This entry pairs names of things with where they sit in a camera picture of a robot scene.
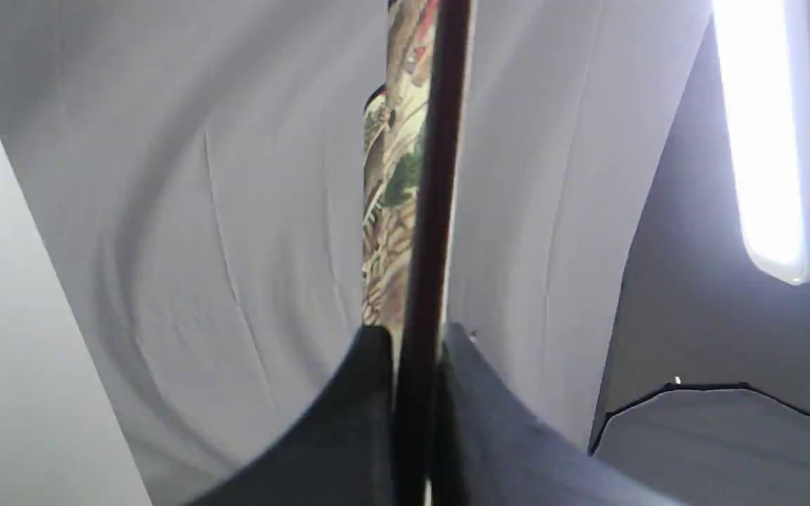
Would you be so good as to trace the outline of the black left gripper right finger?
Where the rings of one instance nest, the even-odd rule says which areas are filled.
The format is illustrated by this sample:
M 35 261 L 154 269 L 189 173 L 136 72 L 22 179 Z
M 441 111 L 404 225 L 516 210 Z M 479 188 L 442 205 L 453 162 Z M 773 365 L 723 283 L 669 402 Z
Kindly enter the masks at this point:
M 522 403 L 462 325 L 437 369 L 438 505 L 675 505 L 589 457 Z

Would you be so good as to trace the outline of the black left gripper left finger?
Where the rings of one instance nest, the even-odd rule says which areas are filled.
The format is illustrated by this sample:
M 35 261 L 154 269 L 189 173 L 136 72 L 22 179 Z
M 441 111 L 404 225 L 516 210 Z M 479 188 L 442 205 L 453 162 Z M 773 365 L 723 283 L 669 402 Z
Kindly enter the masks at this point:
M 196 505 L 393 505 L 392 339 L 360 327 L 311 407 Z

